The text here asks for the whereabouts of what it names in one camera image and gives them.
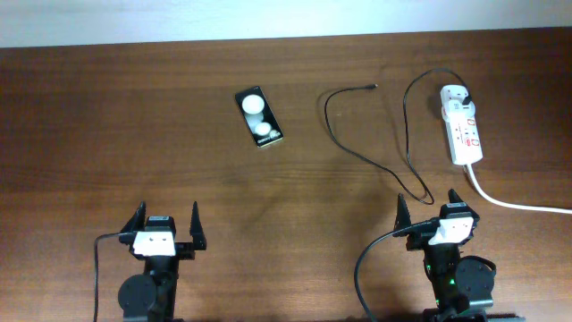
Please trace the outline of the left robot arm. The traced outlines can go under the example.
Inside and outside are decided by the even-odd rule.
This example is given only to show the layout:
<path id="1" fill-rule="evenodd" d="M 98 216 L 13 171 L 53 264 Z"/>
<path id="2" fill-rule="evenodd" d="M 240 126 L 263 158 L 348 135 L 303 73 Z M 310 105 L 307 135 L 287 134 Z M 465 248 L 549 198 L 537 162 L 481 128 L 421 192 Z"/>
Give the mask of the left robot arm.
<path id="1" fill-rule="evenodd" d="M 174 320 L 179 265 L 206 250 L 206 236 L 194 203 L 190 221 L 190 241 L 176 241 L 171 216 L 147 216 L 140 203 L 120 231 L 119 242 L 130 254 L 144 262 L 141 274 L 127 278 L 118 291 L 118 303 L 125 321 L 164 322 Z"/>

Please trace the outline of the black smartphone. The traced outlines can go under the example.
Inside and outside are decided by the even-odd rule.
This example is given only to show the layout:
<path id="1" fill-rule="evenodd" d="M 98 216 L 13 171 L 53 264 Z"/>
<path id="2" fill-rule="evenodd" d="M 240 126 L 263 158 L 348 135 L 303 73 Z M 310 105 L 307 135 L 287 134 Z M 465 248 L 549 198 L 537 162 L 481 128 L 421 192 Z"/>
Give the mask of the black smartphone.
<path id="1" fill-rule="evenodd" d="M 236 93 L 234 99 L 258 148 L 283 139 L 283 131 L 259 86 Z"/>

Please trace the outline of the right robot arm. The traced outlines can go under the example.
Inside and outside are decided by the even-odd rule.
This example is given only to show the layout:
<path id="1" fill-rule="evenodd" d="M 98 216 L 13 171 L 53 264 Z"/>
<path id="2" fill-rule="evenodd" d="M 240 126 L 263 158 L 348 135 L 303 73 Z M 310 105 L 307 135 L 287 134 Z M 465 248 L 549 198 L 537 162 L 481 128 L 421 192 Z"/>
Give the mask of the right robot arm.
<path id="1" fill-rule="evenodd" d="M 459 248 L 474 237 L 480 216 L 454 190 L 448 196 L 438 216 L 414 224 L 400 194 L 394 235 L 407 239 L 408 251 L 424 253 L 436 307 L 423 311 L 423 321 L 485 321 L 493 305 L 496 266 L 486 258 L 461 255 Z"/>

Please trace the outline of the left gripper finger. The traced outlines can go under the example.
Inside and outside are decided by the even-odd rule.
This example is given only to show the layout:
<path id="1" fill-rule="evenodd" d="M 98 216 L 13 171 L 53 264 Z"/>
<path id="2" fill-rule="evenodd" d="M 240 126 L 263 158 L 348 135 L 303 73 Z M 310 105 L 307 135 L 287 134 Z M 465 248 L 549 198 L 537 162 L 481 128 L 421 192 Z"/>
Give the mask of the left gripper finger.
<path id="1" fill-rule="evenodd" d="M 193 203 L 191 211 L 189 235 L 191 236 L 194 244 L 206 244 L 206 236 L 200 222 L 198 203 L 196 201 Z"/>
<path id="2" fill-rule="evenodd" d="M 133 233 L 140 231 L 145 224 L 147 205 L 145 201 L 141 201 L 139 206 L 135 210 L 134 215 L 128 220 L 128 222 L 121 229 L 121 233 Z"/>

